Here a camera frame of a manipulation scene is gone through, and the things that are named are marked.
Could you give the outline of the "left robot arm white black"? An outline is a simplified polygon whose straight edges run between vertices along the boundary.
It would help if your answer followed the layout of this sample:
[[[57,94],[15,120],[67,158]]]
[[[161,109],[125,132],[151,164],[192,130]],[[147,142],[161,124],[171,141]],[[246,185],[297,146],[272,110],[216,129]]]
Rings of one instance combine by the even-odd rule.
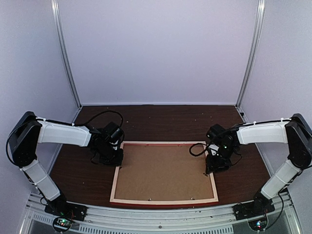
[[[5,151],[9,161],[31,180],[51,208],[59,216],[70,212],[61,189],[51,179],[40,163],[37,152],[42,145],[72,145],[87,148],[100,163],[119,166],[123,161],[121,145],[125,138],[122,123],[109,122],[104,127],[91,125],[92,117],[85,123],[73,123],[38,117],[28,111],[20,118],[6,140]]]

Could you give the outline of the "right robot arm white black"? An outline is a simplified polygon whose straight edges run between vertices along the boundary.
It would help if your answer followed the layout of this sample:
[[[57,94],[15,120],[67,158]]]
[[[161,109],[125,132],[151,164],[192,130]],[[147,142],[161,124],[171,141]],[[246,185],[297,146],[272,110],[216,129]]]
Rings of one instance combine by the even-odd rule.
[[[249,144],[255,144],[266,166],[271,166],[271,177],[250,204],[254,215],[262,214],[272,198],[312,166],[312,129],[300,113],[228,129],[216,124],[208,130],[207,137],[210,142],[205,148],[206,174],[232,167],[231,156],[238,153],[240,146]]]

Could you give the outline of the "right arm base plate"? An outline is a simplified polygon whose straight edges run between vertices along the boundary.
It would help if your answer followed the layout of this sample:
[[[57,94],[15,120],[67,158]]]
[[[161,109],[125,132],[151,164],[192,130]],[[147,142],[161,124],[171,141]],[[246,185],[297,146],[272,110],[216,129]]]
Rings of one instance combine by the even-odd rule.
[[[271,213],[275,211],[275,207],[270,203],[263,206],[258,202],[251,201],[247,203],[237,203],[233,206],[233,211],[236,220],[243,220]]]

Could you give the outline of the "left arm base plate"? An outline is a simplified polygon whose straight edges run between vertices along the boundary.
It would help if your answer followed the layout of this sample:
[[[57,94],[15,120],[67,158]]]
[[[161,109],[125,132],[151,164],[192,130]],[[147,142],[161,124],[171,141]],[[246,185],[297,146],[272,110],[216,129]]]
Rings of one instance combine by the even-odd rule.
[[[48,201],[44,211],[70,220],[84,221],[87,207],[64,201]]]

